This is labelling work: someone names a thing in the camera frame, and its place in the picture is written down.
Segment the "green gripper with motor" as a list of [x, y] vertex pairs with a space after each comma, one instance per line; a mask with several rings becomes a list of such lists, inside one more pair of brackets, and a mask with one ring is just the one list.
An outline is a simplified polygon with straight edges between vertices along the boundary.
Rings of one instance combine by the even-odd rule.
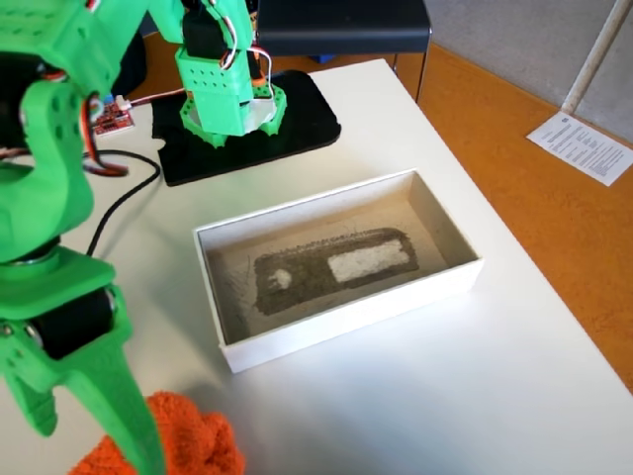
[[114, 268], [56, 246], [28, 263], [1, 266], [1, 375], [29, 425], [57, 425], [52, 370], [114, 441], [137, 474], [164, 474], [154, 418], [128, 366], [132, 335]]

